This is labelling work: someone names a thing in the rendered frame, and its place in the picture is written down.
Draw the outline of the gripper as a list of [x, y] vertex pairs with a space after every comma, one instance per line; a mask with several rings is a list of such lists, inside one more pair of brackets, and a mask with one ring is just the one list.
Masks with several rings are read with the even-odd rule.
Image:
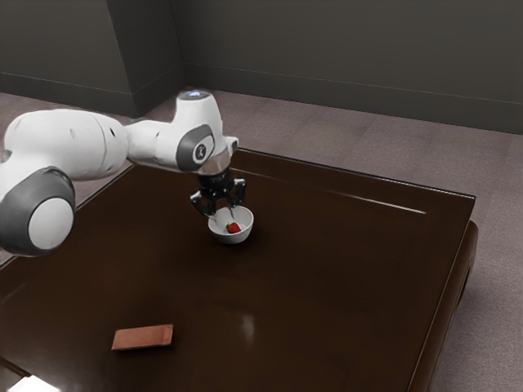
[[243, 202], [247, 182], [243, 178], [233, 179], [230, 169], [213, 175], [198, 175], [199, 191], [190, 196], [193, 207], [203, 216], [216, 214], [216, 202], [227, 199], [230, 214], [235, 218], [235, 209]]

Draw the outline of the white bowl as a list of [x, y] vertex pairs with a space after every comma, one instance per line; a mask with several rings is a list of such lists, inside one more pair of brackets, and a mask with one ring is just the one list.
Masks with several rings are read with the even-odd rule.
[[[242, 229], [239, 233], [228, 234], [226, 224], [236, 222]], [[234, 245], [247, 239], [253, 228], [254, 215], [246, 207], [238, 206], [235, 209], [235, 218], [230, 214], [228, 207], [216, 211], [216, 214], [208, 219], [208, 228], [212, 235], [221, 243]]]

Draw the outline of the flat terracotta block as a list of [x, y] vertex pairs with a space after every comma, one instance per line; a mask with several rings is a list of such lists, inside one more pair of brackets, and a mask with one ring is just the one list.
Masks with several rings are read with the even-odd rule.
[[114, 334], [111, 349], [121, 351], [167, 346], [172, 343], [173, 332], [172, 324], [119, 329]]

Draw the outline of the white flat object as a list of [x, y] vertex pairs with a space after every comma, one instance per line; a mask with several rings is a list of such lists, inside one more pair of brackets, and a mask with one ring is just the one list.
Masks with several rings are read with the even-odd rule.
[[23, 377], [6, 392], [53, 392], [53, 386], [36, 376]]

